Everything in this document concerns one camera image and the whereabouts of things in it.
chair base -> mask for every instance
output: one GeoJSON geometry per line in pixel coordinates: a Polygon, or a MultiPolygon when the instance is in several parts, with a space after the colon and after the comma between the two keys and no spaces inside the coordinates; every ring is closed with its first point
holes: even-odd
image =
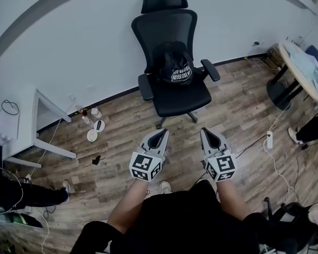
{"type": "MultiPolygon", "coordinates": [[[[198,118],[196,118],[191,112],[187,113],[194,123],[198,123],[198,118]]],[[[157,129],[161,129],[164,121],[167,119],[167,116],[162,117],[160,122],[155,126],[157,129]]]]}

black bag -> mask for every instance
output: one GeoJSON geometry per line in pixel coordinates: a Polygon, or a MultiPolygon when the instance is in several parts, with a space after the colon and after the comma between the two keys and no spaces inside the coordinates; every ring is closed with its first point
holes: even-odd
{"type": "Polygon", "coordinates": [[[158,79],[170,84],[191,83],[194,66],[185,44],[179,41],[163,42],[155,49],[154,57],[157,57],[158,79]]]}
{"type": "Polygon", "coordinates": [[[171,84],[188,85],[192,81],[193,62],[186,53],[165,53],[165,66],[159,71],[159,78],[171,84]]]}

white table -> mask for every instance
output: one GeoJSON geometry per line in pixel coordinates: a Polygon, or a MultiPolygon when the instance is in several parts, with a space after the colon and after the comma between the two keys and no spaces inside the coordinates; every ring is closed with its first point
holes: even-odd
{"type": "Polygon", "coordinates": [[[286,51],[283,42],[280,42],[278,47],[280,55],[285,62],[285,66],[283,66],[280,72],[267,83],[267,92],[272,102],[281,110],[289,109],[290,101],[302,90],[305,90],[309,96],[318,103],[318,90],[314,83],[307,80],[301,70],[291,61],[290,55],[286,51]],[[278,80],[284,75],[287,69],[293,74],[295,80],[288,87],[285,87],[278,80]]]}
{"type": "Polygon", "coordinates": [[[20,109],[19,126],[17,140],[12,140],[3,147],[3,160],[13,162],[20,165],[41,168],[40,164],[28,162],[13,156],[31,146],[36,146],[59,155],[70,158],[76,158],[76,154],[59,147],[43,142],[37,138],[37,118],[39,101],[48,109],[57,114],[60,118],[67,122],[72,119],[66,115],[60,108],[45,98],[34,86],[26,85],[20,88],[13,96],[9,97],[11,102],[15,102],[20,109]]]}

bottle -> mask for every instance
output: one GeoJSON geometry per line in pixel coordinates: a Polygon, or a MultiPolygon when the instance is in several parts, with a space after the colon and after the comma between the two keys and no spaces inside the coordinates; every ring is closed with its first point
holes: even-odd
{"type": "Polygon", "coordinates": [[[87,125],[89,125],[89,126],[91,126],[91,127],[94,126],[94,122],[93,122],[92,120],[90,120],[88,117],[83,116],[83,120],[84,120],[84,122],[85,122],[87,125]]]}
{"type": "Polygon", "coordinates": [[[100,119],[102,117],[101,112],[97,108],[92,108],[91,114],[95,116],[97,119],[100,119]]]}
{"type": "Polygon", "coordinates": [[[87,111],[81,106],[81,105],[76,105],[75,108],[80,114],[83,114],[84,116],[87,116],[87,111]]]}

chair headrest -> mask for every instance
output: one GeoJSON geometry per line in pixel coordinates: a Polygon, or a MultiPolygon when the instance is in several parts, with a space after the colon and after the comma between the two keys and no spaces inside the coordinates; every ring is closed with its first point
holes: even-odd
{"type": "Polygon", "coordinates": [[[188,6],[187,0],[143,0],[142,14],[188,6]]]}

